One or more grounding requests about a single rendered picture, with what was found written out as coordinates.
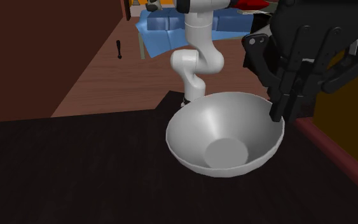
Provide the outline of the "blue sofa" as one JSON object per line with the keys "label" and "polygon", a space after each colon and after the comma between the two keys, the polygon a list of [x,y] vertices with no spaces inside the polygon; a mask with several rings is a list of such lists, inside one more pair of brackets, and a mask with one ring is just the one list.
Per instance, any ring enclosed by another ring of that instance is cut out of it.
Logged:
{"label": "blue sofa", "polygon": [[[240,14],[234,8],[216,10],[212,21],[212,40],[245,36],[251,32],[253,20],[254,15]],[[135,26],[151,58],[188,45],[184,15],[175,8],[155,12],[143,10]]]}

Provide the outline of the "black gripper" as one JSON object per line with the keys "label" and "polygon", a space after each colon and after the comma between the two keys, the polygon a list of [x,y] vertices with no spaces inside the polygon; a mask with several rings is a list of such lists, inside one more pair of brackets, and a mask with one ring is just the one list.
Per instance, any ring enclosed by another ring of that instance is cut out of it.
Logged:
{"label": "black gripper", "polygon": [[295,121],[309,97],[358,77],[357,39],[358,0],[279,0],[270,25],[242,39],[272,121]]}

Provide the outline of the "white bowl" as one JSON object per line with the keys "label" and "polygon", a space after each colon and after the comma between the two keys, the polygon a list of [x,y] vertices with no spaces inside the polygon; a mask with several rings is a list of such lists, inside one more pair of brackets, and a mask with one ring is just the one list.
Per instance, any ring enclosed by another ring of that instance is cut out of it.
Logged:
{"label": "white bowl", "polygon": [[271,159],[285,134],[271,102],[243,92],[199,98],[170,119],[165,139],[171,154],[193,172],[213,178],[247,174]]}

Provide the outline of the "yellow cabinet with red base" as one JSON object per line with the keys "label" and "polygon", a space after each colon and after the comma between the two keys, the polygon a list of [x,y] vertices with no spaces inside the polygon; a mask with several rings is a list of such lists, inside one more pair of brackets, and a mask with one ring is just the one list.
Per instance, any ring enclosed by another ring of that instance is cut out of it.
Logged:
{"label": "yellow cabinet with red base", "polygon": [[358,77],[317,95],[312,117],[294,125],[358,186]]}

